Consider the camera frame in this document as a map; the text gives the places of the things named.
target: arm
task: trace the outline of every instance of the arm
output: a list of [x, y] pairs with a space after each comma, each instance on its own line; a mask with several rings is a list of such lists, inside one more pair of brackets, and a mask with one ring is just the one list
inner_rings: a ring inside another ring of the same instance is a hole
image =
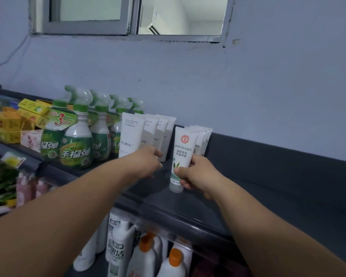
[[123, 188], [161, 167], [154, 147], [109, 161], [0, 218], [0, 276], [62, 276]]
[[254, 276], [346, 276], [346, 263], [221, 175], [207, 158], [194, 155], [192, 161], [175, 173], [183, 186], [216, 201]]

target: ceiling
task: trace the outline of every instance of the ceiling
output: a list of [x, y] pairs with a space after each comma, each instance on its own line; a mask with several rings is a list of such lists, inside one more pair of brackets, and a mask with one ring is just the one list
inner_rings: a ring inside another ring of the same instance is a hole
[[190, 21], [223, 21], [228, 0], [182, 0]]

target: left hand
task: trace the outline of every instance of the left hand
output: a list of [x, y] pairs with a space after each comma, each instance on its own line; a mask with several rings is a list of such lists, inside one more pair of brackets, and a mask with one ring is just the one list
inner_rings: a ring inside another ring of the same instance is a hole
[[158, 159], [158, 157], [162, 155], [163, 154], [156, 147], [147, 146], [132, 154], [118, 158], [118, 160], [123, 162], [126, 167], [130, 168], [135, 178], [133, 181], [137, 181], [150, 176], [153, 172], [163, 167]]

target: window glass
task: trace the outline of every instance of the window glass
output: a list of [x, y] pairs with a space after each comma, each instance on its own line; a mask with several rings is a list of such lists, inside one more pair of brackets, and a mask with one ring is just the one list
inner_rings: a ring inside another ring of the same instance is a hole
[[139, 34], [220, 36], [228, 0], [142, 0]]
[[122, 0], [57, 0], [60, 21], [120, 20]]

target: hand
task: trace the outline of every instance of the hand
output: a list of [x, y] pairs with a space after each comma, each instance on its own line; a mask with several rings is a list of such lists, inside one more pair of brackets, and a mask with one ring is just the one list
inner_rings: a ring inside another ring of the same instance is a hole
[[156, 147], [147, 146], [136, 152], [119, 158], [125, 167], [129, 168], [130, 175], [133, 175], [132, 181], [151, 176], [153, 172], [163, 165], [159, 162], [158, 157], [163, 154]]
[[190, 167], [177, 167], [173, 170], [181, 178], [180, 184], [187, 189], [198, 188], [207, 199], [212, 199], [210, 192], [222, 174], [206, 157], [194, 155], [191, 162]]

